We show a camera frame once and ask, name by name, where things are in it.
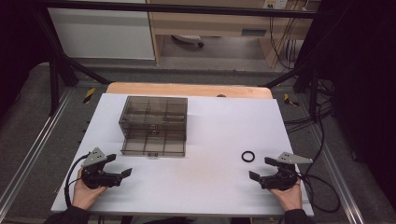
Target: o-ring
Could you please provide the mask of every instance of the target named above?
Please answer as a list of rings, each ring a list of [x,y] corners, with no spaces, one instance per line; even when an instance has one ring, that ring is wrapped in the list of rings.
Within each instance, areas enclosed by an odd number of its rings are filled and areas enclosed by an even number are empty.
[[[251,156],[252,156],[251,160],[245,159],[245,155],[246,154],[251,154]],[[252,151],[245,151],[244,153],[242,153],[242,160],[245,161],[245,162],[254,161],[254,158],[256,158],[256,157],[254,156],[254,153]]]

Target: gray floor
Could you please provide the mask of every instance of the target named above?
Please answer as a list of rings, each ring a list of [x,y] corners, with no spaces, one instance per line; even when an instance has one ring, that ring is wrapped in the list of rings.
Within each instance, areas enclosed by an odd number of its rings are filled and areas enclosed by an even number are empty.
[[[279,76],[283,71],[280,65],[267,68],[257,40],[251,38],[206,37],[202,49],[194,45],[178,43],[168,37],[163,49],[163,63],[160,65],[118,66],[117,68],[93,68],[98,74],[117,81],[134,82],[177,82],[199,84],[247,85],[257,86]],[[84,136],[100,94],[106,86],[95,84],[96,91],[91,101],[82,103],[92,81],[78,75],[80,85],[71,90],[68,102],[59,122],[41,150],[30,174],[9,208],[6,220],[39,223],[50,215],[50,207],[55,198],[55,189],[61,185],[78,149],[78,141]],[[306,116],[301,106],[284,104],[284,93],[292,101],[306,99],[305,94],[294,94],[290,88],[293,79],[273,89],[279,102],[284,120],[299,119]],[[2,152],[0,192],[7,190],[12,177],[18,172],[35,138],[48,119],[50,111],[50,82],[46,66],[35,68],[21,91],[21,99],[12,106],[1,120],[0,150]],[[334,155],[347,185],[353,195],[365,223],[396,223],[395,212],[375,183],[365,164],[355,162],[343,137],[336,118],[323,120],[326,144]],[[313,158],[318,150],[318,140],[310,127],[289,135],[294,153]],[[331,182],[328,167],[323,158],[315,164],[312,175],[318,175]],[[315,185],[316,203],[331,208],[335,205],[332,193]],[[349,223],[342,208],[334,214],[315,209],[318,223]]]

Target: white cabinet door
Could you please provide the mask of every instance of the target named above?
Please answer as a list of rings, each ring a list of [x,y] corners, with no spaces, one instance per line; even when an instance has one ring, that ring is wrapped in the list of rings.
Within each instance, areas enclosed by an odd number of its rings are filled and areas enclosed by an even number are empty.
[[[147,12],[49,8],[49,14],[70,57],[154,60]]]

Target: black rubber ring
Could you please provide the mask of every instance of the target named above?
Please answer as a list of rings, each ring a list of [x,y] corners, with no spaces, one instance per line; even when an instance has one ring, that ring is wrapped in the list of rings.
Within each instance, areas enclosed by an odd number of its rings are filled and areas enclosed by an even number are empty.
[[[248,154],[251,154],[251,155],[253,156],[253,158],[252,158],[251,160],[245,159],[245,155],[246,155],[247,153],[248,153]],[[254,153],[253,153],[252,151],[244,151],[244,153],[242,153],[242,160],[245,161],[245,162],[254,161],[255,158],[256,158],[256,156],[254,155]]]

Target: sleeve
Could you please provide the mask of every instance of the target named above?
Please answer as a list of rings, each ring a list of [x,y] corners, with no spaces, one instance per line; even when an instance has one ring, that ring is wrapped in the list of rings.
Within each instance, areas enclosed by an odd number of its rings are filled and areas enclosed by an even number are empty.
[[[87,224],[90,213],[84,209],[70,206],[64,212],[47,218],[44,224]]]
[[[286,224],[315,224],[315,221],[308,217],[303,209],[294,209],[285,212]]]

